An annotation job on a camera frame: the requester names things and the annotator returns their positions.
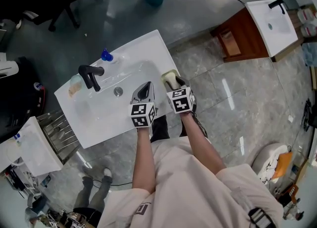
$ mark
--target beige t-shirt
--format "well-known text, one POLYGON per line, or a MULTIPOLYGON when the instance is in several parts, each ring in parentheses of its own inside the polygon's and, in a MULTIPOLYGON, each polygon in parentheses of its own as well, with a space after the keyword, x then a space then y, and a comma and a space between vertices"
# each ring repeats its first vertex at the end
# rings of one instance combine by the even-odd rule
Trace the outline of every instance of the beige t-shirt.
POLYGON ((214 175, 193 155, 188 137, 154 143, 156 191, 113 191, 98 228, 248 228, 250 218, 232 198, 240 188, 277 227, 283 208, 247 164, 214 175))

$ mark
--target orange object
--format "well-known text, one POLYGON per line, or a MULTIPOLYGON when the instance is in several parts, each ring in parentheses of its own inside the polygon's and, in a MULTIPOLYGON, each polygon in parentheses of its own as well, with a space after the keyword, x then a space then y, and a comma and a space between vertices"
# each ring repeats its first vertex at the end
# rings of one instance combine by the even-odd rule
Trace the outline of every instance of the orange object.
POLYGON ((275 173, 272 177, 279 178, 285 175, 289 163, 292 160, 293 152, 283 153, 278 156, 277 166, 275 168, 275 173))

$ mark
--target blue bottle cap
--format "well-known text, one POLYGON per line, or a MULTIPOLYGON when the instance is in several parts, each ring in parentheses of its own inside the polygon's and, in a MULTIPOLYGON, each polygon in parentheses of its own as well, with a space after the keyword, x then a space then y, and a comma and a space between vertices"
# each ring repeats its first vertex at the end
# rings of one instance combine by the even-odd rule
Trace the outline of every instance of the blue bottle cap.
POLYGON ((101 54, 101 59, 102 60, 106 60, 106 61, 112 61, 113 60, 113 56, 105 48, 104 51, 101 54))

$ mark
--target drain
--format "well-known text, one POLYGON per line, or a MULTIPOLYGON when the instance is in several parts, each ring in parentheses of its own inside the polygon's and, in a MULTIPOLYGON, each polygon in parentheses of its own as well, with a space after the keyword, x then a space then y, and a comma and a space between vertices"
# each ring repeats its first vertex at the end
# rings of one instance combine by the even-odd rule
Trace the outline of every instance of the drain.
POLYGON ((120 97, 123 94, 123 89, 121 87, 115 87, 115 89, 113 90, 113 93, 117 97, 120 97))

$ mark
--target metal rack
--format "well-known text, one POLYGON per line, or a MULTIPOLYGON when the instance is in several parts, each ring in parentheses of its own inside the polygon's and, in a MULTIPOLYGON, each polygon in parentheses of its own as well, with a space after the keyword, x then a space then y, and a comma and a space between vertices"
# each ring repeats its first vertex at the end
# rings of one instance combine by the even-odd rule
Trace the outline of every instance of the metal rack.
POLYGON ((43 114, 37 121, 63 165, 78 151, 80 143, 62 110, 43 114))

